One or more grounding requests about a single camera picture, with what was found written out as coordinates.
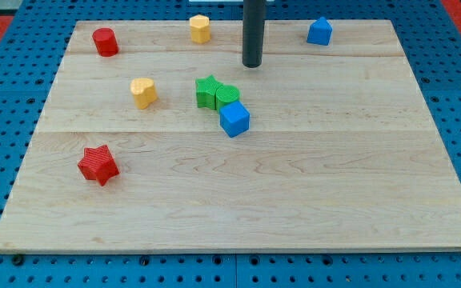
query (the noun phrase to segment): yellow block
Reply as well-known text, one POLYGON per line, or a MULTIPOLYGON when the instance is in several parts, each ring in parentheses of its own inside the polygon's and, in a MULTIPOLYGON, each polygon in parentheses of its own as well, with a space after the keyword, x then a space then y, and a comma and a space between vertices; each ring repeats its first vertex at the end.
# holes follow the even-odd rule
POLYGON ((130 89, 134 97, 134 104, 138 109, 145 109, 158 99, 154 80, 150 78, 133 79, 130 89))
POLYGON ((195 15, 190 18, 191 41, 203 44, 211 40, 209 18, 203 15, 195 15))

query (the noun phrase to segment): blue pegboard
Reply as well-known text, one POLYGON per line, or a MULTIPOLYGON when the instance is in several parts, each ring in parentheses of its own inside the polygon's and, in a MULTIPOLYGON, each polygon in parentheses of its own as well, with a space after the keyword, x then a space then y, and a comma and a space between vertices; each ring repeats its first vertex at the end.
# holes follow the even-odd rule
MULTIPOLYGON (((25 0, 0 43, 0 216, 77 20, 240 19, 187 0, 25 0)), ((276 0, 269 19, 390 19, 461 181, 461 37, 436 0, 276 0)), ((7 286, 461 286, 461 254, 0 256, 7 286)))

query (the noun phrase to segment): green block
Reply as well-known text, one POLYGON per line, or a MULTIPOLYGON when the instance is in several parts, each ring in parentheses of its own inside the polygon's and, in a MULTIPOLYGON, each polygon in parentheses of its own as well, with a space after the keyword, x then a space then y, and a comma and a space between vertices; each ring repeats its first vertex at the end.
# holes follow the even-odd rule
POLYGON ((216 110, 220 112, 220 108, 227 104, 239 100, 239 89, 232 85, 224 85, 216 90, 216 110))
POLYGON ((213 75, 207 78, 195 79, 197 87, 197 107, 207 107, 211 110, 216 110, 216 90, 223 86, 223 83, 218 82, 213 75))

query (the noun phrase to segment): black pole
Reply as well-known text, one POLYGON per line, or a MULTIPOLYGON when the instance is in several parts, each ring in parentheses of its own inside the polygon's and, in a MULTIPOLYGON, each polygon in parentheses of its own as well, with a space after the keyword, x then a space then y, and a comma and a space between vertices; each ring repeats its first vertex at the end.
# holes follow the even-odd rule
POLYGON ((243 65, 255 68, 263 58, 266 0, 243 0, 243 65))

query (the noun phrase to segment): blue house-shaped block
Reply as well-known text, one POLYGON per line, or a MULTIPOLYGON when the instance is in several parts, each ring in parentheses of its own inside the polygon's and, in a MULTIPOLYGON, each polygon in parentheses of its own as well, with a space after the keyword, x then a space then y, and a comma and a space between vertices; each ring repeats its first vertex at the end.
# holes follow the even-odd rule
POLYGON ((326 18, 321 17, 318 21, 311 24, 309 34, 307 35, 307 43, 328 45, 332 36, 332 26, 326 18))
POLYGON ((250 113, 240 101, 232 102, 220 109, 220 126, 229 137, 237 136, 248 130, 250 113))

